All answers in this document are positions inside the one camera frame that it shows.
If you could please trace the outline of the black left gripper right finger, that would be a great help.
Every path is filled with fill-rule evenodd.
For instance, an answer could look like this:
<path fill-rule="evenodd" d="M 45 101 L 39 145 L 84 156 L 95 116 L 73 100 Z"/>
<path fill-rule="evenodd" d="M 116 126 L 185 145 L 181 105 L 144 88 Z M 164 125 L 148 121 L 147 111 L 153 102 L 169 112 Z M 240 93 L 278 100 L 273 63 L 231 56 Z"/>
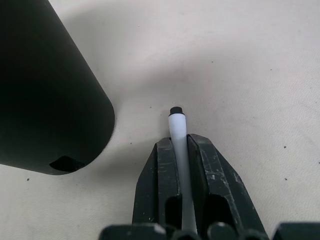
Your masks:
<path fill-rule="evenodd" d="M 228 235 L 267 233 L 238 173 L 206 137 L 187 136 L 191 189 L 197 232 L 208 236 L 222 223 Z"/>

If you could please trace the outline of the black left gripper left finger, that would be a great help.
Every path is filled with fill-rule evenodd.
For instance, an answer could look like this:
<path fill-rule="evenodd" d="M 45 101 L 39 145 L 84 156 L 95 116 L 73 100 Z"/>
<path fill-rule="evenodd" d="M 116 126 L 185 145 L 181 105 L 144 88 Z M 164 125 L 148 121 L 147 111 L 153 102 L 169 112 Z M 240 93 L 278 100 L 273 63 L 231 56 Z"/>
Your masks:
<path fill-rule="evenodd" d="M 158 141 L 138 178 L 133 223 L 157 223 L 182 228 L 182 193 L 172 141 Z"/>

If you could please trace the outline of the white marker with black cap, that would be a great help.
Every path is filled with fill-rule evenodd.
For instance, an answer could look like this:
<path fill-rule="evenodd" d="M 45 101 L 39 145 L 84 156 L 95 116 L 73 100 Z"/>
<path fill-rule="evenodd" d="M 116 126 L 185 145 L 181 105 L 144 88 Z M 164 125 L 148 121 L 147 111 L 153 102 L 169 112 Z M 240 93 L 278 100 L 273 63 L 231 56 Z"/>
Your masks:
<path fill-rule="evenodd" d="M 187 121 L 181 107 L 174 106 L 170 109 L 168 125 L 171 142 L 174 148 L 179 184 L 182 193 L 181 229 L 183 231 L 192 231 L 197 233 L 189 166 Z"/>

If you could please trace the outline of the black plastic cup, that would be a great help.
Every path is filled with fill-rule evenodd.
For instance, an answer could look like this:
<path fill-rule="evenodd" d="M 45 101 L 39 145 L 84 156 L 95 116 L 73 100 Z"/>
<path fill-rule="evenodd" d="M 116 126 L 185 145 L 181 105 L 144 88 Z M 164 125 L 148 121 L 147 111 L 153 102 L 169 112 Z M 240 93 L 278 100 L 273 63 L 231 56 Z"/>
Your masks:
<path fill-rule="evenodd" d="M 111 101 L 49 0 L 0 0 L 0 165 L 73 173 L 114 126 Z"/>

